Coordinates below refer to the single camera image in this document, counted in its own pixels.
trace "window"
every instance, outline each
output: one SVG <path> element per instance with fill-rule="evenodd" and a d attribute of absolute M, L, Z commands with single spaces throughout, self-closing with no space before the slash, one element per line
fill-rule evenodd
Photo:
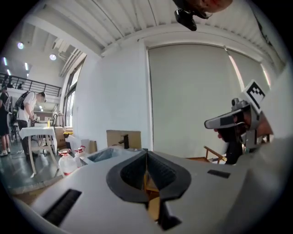
<path fill-rule="evenodd" d="M 237 78 L 238 78 L 238 81 L 239 81 L 239 84 L 240 84 L 241 92 L 243 92 L 243 90 L 245 89 L 245 86 L 244 86 L 243 79 L 242 79 L 242 76 L 240 74 L 240 71 L 239 71 L 239 69 L 237 67 L 237 64 L 235 63 L 233 57 L 230 54 L 228 54 L 228 55 L 229 55 L 229 58 L 230 58 L 230 60 L 232 62 L 232 65 L 233 65 L 233 67 L 235 69 L 235 72 L 236 72 L 236 75 L 237 75 Z"/>
<path fill-rule="evenodd" d="M 65 125 L 72 127 L 73 124 L 73 105 L 74 105 L 74 96 L 76 85 L 78 81 L 79 74 L 81 72 L 82 64 L 84 60 L 73 70 L 70 74 L 67 88 L 66 88 L 66 95 L 64 98 L 64 113 L 65 113 Z"/>
<path fill-rule="evenodd" d="M 260 66 L 261 66 L 262 70 L 264 71 L 264 75 L 265 75 L 265 78 L 266 78 L 267 85 L 271 89 L 271 79 L 270 79 L 269 75 L 267 74 L 267 71 L 266 71 L 264 65 L 260 64 Z"/>
<path fill-rule="evenodd" d="M 79 67 L 79 69 L 74 73 L 73 78 L 72 78 L 72 83 L 70 85 L 70 87 L 72 87 L 73 85 L 75 85 L 77 83 L 79 74 L 81 72 L 81 66 Z"/>

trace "black pants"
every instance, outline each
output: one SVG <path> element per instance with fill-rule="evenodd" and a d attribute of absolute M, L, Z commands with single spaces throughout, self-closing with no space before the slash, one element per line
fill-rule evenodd
<path fill-rule="evenodd" d="M 3 137 L 9 134 L 9 129 L 7 125 L 7 112 L 0 110 L 0 136 Z"/>
<path fill-rule="evenodd" d="M 17 123 L 18 123 L 19 131 L 21 131 L 22 128 L 27 128 L 27 121 L 18 120 Z M 26 157 L 29 157 L 28 137 L 21 139 L 21 141 L 22 141 L 22 148 L 23 148 L 24 154 Z"/>
<path fill-rule="evenodd" d="M 235 164 L 242 154 L 242 144 L 240 142 L 230 142 L 226 151 L 226 164 Z"/>

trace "camera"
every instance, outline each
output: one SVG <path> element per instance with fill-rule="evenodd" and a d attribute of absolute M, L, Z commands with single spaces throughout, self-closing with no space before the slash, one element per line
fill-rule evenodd
<path fill-rule="evenodd" d="M 197 30 L 197 26 L 193 19 L 193 16 L 198 16 L 202 19 L 209 18 L 206 13 L 199 12 L 196 9 L 191 9 L 186 0 L 173 0 L 173 2 L 179 8 L 175 11 L 175 17 L 177 22 L 193 32 Z"/>

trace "white wall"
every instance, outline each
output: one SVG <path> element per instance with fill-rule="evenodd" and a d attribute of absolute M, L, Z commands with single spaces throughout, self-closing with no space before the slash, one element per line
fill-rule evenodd
<path fill-rule="evenodd" d="M 62 87 L 64 78 L 59 77 L 59 73 L 64 66 L 64 61 L 58 57 L 55 61 L 50 60 L 49 55 L 53 52 L 51 49 L 43 51 L 33 46 L 25 46 L 20 50 L 17 48 L 17 41 L 11 39 L 1 55 L 21 61 L 23 66 L 25 62 L 32 65 L 28 79 Z"/>
<path fill-rule="evenodd" d="M 293 135 L 293 65 L 287 64 L 260 106 L 274 133 L 274 138 Z"/>
<path fill-rule="evenodd" d="M 224 48 L 173 45 L 150 49 L 149 56 L 154 150 L 204 157 L 206 145 L 224 154 L 226 144 L 204 126 L 205 120 L 231 111 L 231 100 L 241 92 Z"/>
<path fill-rule="evenodd" d="M 137 42 L 99 61 L 87 56 L 76 87 L 75 135 L 103 149 L 107 130 L 141 131 L 142 147 L 151 147 L 146 54 Z"/>

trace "ceiling light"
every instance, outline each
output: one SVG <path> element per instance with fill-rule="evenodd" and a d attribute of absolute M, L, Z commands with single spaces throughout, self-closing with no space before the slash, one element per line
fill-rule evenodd
<path fill-rule="evenodd" d="M 57 59 L 57 57 L 56 57 L 56 55 L 55 55 L 55 54 L 50 54 L 50 59 L 54 61 L 54 60 L 56 60 L 56 59 Z"/>
<path fill-rule="evenodd" d="M 3 58 L 3 61 L 4 61 L 5 66 L 7 66 L 7 60 L 5 57 Z"/>
<path fill-rule="evenodd" d="M 19 48 L 19 49 L 23 49 L 23 43 L 22 42 L 19 42 L 18 44 L 17 44 L 17 47 Z"/>

